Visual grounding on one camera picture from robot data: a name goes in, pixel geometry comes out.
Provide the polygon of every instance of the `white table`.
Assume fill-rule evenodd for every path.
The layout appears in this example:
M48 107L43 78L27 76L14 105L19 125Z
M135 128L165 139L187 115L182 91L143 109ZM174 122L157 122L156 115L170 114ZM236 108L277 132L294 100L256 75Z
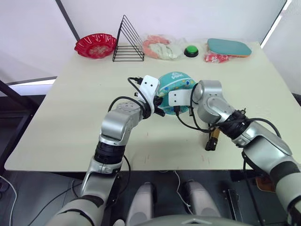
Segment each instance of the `white table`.
M254 43L251 48L250 57L224 64L205 63L202 52L180 61L146 57L144 62L112 62L111 56L92 60L75 53L5 168L86 171L110 103L121 95L133 97L135 90L127 77L148 74L159 78L172 71L187 73L196 81L221 81L225 99L236 109L246 107L248 117L271 120L301 162L301 108L260 46ZM193 125L188 113L181 117ZM229 138L221 134L213 152L204 149L207 138L207 134L184 127L175 116L154 115L132 130L125 155L133 170L242 169L242 150Z

